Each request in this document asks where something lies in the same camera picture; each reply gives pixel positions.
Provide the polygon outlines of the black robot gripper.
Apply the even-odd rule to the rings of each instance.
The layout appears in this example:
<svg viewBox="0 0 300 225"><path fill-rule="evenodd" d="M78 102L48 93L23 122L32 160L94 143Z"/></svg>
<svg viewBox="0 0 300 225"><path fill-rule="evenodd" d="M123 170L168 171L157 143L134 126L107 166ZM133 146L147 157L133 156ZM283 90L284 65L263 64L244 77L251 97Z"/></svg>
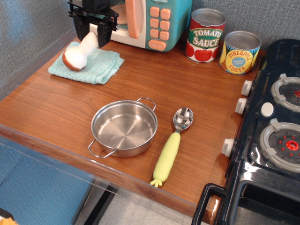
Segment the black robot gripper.
<svg viewBox="0 0 300 225"><path fill-rule="evenodd" d="M110 42L112 31L119 29L119 14L110 8L109 0L69 0L67 3L80 41L89 33L91 23L97 25L100 48Z"/></svg>

